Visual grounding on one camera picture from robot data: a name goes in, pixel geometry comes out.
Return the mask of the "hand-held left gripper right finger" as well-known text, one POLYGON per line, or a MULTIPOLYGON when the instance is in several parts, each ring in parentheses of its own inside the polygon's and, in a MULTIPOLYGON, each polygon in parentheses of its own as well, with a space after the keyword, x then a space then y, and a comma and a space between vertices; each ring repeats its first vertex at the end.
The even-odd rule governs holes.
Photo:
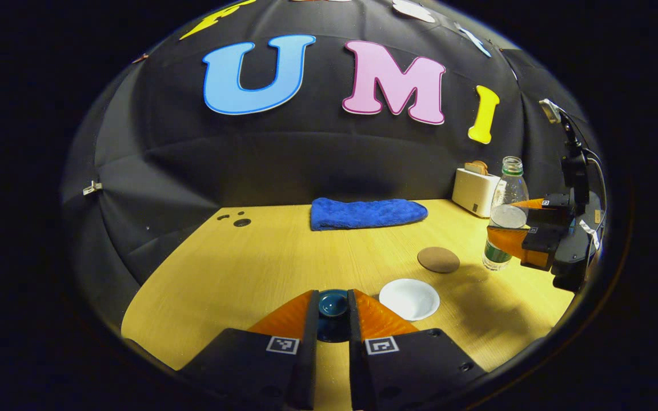
POLYGON ((347 292, 354 410, 460 410, 487 372, 443 330, 420 330, 358 289, 347 292))

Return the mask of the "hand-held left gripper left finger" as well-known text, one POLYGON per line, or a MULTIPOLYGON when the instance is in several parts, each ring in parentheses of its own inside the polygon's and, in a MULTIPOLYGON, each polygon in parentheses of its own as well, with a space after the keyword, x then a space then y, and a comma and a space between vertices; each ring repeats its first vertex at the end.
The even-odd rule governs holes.
POLYGON ((318 291, 307 291, 248 330, 226 328, 180 374, 211 395, 212 410, 313 410, 318 291))

